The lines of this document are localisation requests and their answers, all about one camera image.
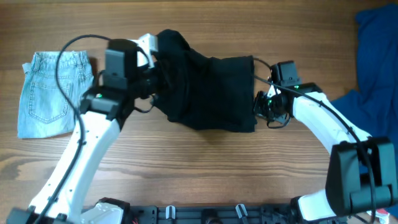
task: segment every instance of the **wooden table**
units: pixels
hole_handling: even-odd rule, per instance
[[[36,51],[57,51],[82,34],[136,39],[163,29],[181,32],[208,57],[255,55],[269,63],[295,60],[305,82],[333,100],[356,88],[354,15],[382,1],[133,1],[85,0],[0,4],[0,220],[27,208],[50,177],[69,134],[18,139],[24,82],[21,65]],[[104,68],[101,40],[81,40]],[[268,76],[256,64],[257,74]],[[258,90],[266,85],[256,83]],[[328,153],[302,124],[256,132],[194,131],[159,110],[133,113],[95,174],[86,205],[102,197],[132,205],[288,202],[324,188]]]

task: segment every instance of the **folded garment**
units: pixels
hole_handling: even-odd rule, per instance
[[[172,89],[158,94],[153,104],[169,121],[196,130],[254,131],[251,56],[206,58],[191,49],[177,31],[164,30],[157,37],[155,56],[162,62],[158,67],[170,75]]]
[[[32,63],[22,65],[25,82],[19,101],[19,138],[46,138],[73,131],[75,127],[73,111],[55,82],[58,55],[59,52],[36,52]],[[64,52],[58,74],[62,90],[77,106],[93,83],[87,53]]]
[[[372,136],[388,136],[398,155],[398,5],[359,12],[356,21],[360,92],[351,90],[332,104]],[[398,206],[387,210],[398,216]]]

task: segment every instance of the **denim shorts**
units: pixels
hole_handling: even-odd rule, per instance
[[[59,52],[36,52],[32,63],[22,65],[24,87],[19,101],[18,137],[46,138],[73,131],[73,110],[55,82],[55,62]],[[64,52],[58,78],[62,90],[75,106],[93,84],[93,73],[87,53]]]

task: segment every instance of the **dark blue garment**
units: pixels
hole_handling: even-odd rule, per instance
[[[356,62],[360,92],[351,90],[332,104],[374,137],[388,136],[398,164],[398,5],[359,12]],[[398,206],[388,209],[398,216]]]

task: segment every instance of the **black fabric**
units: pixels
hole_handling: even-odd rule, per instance
[[[169,121],[196,130],[254,131],[252,56],[206,58],[174,30],[164,30],[157,38],[157,67],[172,86],[158,94],[153,104]]]

